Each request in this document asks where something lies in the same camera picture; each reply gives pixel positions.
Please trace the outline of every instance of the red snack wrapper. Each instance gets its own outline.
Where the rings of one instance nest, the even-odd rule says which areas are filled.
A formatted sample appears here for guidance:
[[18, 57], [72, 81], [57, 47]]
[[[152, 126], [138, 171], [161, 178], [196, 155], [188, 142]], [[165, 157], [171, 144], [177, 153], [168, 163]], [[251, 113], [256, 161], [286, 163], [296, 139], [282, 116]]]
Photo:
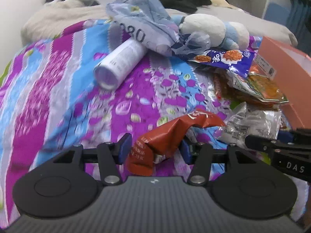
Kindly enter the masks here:
[[128, 170], [136, 175], [152, 175], [155, 156], [172, 157], [191, 126], [207, 128], [225, 124], [216, 114], [199, 109], [171, 120], [137, 139], [126, 161]]

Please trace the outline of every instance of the white plastic bottle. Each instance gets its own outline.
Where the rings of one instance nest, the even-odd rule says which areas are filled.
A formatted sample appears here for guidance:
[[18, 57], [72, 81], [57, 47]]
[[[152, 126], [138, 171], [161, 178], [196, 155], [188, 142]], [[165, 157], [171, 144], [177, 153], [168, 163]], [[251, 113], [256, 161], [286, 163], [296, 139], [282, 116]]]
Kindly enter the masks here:
[[97, 83], [106, 90], [117, 89], [146, 53], [140, 42], [128, 39], [94, 68]]

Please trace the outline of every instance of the plush toy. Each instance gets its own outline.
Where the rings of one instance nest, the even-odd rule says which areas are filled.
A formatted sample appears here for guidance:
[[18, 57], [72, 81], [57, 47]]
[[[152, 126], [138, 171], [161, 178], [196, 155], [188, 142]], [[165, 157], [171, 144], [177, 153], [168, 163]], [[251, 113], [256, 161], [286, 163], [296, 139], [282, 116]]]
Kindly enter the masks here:
[[192, 14], [186, 17], [173, 16], [183, 34], [204, 32], [210, 36], [211, 47], [225, 50], [245, 50], [249, 44], [249, 33], [241, 23], [223, 22], [219, 18], [207, 14]]

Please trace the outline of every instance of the colorful bedspread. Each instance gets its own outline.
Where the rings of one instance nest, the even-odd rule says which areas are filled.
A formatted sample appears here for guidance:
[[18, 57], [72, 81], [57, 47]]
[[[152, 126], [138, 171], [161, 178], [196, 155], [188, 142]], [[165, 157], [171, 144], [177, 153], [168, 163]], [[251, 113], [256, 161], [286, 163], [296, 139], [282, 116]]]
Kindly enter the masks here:
[[[88, 20], [65, 29], [52, 40], [19, 52], [0, 78], [0, 227], [18, 218], [12, 199], [14, 183], [64, 148], [96, 147], [116, 142], [126, 132], [141, 134], [195, 107], [230, 114], [229, 101], [209, 94], [211, 81], [195, 74], [182, 60], [149, 52], [115, 92], [94, 82], [93, 68], [129, 36], [116, 23]], [[226, 145], [212, 134], [216, 128], [193, 129], [199, 142]], [[129, 172], [120, 166], [123, 178]], [[98, 165], [86, 171], [99, 179]], [[154, 168], [155, 176], [187, 177], [191, 171], [179, 152]], [[223, 173], [214, 164], [211, 178]]]

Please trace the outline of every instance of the snack package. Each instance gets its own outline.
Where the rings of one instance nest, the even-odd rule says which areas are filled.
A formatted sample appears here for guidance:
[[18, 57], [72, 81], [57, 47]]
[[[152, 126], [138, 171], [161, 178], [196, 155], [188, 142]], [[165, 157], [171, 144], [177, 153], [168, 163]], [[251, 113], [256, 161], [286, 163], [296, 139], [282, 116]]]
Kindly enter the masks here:
[[209, 35], [183, 35], [159, 0], [97, 0], [125, 32], [164, 56], [199, 54], [211, 46]]
[[226, 127], [220, 127], [215, 138], [224, 143], [236, 143], [241, 148], [245, 146], [248, 135], [276, 139], [280, 125], [280, 110], [248, 110], [246, 103], [241, 103], [233, 111], [233, 115], [225, 120]]
[[253, 58], [254, 53], [249, 51], [230, 50], [221, 52], [207, 50], [202, 55], [197, 55], [188, 61], [228, 69], [246, 78]]
[[248, 74], [260, 74], [260, 75], [266, 75], [265, 72], [260, 68], [257, 64], [252, 64]]
[[288, 103], [278, 86], [265, 75], [249, 74], [247, 78], [242, 78], [235, 73], [228, 75], [231, 78], [229, 86], [250, 94], [262, 102]]
[[239, 105], [242, 102], [249, 103], [251, 105], [256, 106], [258, 109], [279, 109], [278, 103], [276, 102], [264, 102], [256, 97], [246, 93], [242, 92], [241, 90], [235, 89], [233, 87], [230, 87], [228, 85], [231, 78], [226, 75], [226, 73], [223, 72], [222, 69], [216, 69], [213, 74], [207, 75], [209, 78], [209, 81], [212, 81], [212, 85], [208, 86], [208, 95], [210, 94], [213, 96], [210, 98], [212, 100], [215, 99], [229, 99], [231, 103], [234, 103], [231, 109], [234, 109], [237, 105]]
[[224, 125], [216, 114], [197, 109], [140, 136], [132, 146], [126, 166], [133, 174], [150, 176], [154, 161], [159, 163], [172, 157], [191, 126], [207, 128]]

